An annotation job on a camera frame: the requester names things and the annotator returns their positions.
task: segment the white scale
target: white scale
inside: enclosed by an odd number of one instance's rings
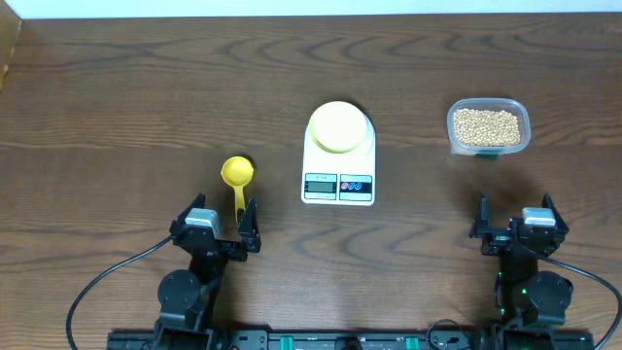
[[[376,132],[357,107],[330,102],[311,116],[304,133],[300,198],[309,204],[373,204]]]

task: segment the yellow scoop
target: yellow scoop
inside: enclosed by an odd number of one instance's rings
[[[244,187],[253,179],[255,169],[248,159],[244,157],[231,157],[223,164],[221,175],[226,184],[233,187],[235,192],[235,218],[238,224],[244,217],[246,201],[244,200]]]

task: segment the scale control panel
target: scale control panel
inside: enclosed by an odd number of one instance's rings
[[[307,173],[304,180],[305,199],[363,202],[373,199],[370,175]]]

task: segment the white wall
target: white wall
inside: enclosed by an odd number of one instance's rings
[[[622,0],[7,0],[25,19],[622,12]]]

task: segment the plastic container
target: plastic container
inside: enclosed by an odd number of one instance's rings
[[[516,146],[486,147],[466,145],[456,136],[454,129],[454,113],[462,108],[478,111],[509,112],[518,120],[518,132],[521,137],[520,144]],[[456,102],[447,113],[447,131],[451,143],[451,153],[465,156],[497,156],[507,155],[523,151],[532,138],[532,127],[529,124],[527,110],[517,101],[509,98],[468,98]]]

